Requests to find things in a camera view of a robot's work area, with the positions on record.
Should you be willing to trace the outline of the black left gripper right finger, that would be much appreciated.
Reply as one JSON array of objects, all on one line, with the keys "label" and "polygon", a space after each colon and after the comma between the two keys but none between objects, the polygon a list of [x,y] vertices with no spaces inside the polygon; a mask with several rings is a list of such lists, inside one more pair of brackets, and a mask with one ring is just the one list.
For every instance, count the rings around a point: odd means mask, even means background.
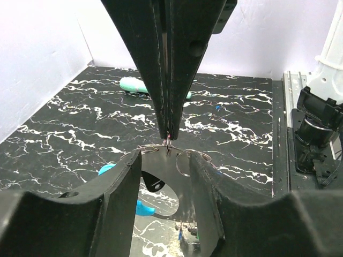
[{"label": "black left gripper right finger", "polygon": [[342,191],[292,191],[277,199],[189,159],[203,256],[342,256]]}]

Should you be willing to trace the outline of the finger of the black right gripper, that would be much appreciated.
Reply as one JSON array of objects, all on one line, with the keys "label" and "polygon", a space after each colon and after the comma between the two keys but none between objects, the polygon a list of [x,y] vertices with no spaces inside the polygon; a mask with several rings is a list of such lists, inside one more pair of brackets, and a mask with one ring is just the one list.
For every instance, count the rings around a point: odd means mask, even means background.
[{"label": "finger of the black right gripper", "polygon": [[168,136],[162,1],[102,1],[153,101],[160,137]]}]

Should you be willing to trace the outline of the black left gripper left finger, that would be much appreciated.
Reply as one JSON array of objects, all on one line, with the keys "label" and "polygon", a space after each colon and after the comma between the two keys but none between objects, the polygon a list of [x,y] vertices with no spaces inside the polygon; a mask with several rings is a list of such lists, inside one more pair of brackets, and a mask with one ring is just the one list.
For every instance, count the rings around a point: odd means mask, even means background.
[{"label": "black left gripper left finger", "polygon": [[128,256],[141,163],[136,150],[56,198],[1,191],[1,256]]}]

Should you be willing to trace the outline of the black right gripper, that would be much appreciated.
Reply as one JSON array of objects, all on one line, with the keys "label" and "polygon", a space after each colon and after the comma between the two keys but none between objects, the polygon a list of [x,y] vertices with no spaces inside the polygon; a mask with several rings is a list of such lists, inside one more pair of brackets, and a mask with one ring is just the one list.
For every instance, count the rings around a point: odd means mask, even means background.
[{"label": "black right gripper", "polygon": [[183,103],[212,34],[220,34],[237,0],[166,1],[165,131],[178,138]]}]

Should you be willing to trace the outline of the blue key tag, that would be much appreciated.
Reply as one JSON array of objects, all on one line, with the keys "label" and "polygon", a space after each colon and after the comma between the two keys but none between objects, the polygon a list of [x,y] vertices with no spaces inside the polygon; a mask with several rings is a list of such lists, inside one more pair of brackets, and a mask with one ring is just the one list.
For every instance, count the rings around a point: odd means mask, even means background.
[{"label": "blue key tag", "polygon": [[112,169],[115,166],[116,166],[115,163],[110,163],[110,164],[106,164],[106,165],[102,166],[98,172],[98,175],[100,176],[101,174],[107,172],[108,170]]}]

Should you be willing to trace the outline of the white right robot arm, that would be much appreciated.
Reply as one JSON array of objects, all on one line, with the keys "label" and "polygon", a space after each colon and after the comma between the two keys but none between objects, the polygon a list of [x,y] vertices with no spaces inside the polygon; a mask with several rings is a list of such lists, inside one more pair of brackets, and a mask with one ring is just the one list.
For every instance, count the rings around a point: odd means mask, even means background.
[{"label": "white right robot arm", "polygon": [[[103,1],[154,104],[160,136],[176,140],[183,105],[208,42],[236,1]],[[342,117],[342,1],[309,81],[313,100],[298,107],[330,129]]]}]

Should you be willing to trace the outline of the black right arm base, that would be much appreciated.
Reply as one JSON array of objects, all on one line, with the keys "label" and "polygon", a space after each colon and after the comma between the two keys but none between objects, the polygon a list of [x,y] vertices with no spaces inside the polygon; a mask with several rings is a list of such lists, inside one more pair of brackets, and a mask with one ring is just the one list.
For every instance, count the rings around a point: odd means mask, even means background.
[{"label": "black right arm base", "polygon": [[296,171],[315,176],[319,188],[330,186],[342,173],[342,161],[328,153],[335,135],[342,143],[342,104],[324,100],[306,86],[292,110]]}]

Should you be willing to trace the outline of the mint green marker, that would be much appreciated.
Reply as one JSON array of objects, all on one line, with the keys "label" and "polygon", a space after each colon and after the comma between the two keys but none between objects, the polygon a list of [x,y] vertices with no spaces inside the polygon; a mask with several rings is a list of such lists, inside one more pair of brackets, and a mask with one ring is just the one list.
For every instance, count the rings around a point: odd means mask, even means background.
[{"label": "mint green marker", "polygon": [[123,77],[120,79],[120,88],[129,93],[147,93],[150,96],[153,95],[154,99],[159,97],[163,99],[165,84],[161,82],[161,79],[152,79],[146,84],[144,80],[140,80],[136,77]]}]

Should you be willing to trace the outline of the aluminium frame rail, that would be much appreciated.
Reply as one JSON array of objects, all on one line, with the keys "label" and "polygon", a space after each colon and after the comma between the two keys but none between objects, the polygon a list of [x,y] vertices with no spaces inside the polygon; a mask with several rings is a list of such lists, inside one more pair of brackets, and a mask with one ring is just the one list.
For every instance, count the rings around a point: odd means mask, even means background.
[{"label": "aluminium frame rail", "polygon": [[285,71],[282,76],[285,90],[285,108],[288,127],[293,127],[291,112],[293,109],[296,109],[300,91],[307,85],[307,81],[310,77],[310,72],[301,71]]}]

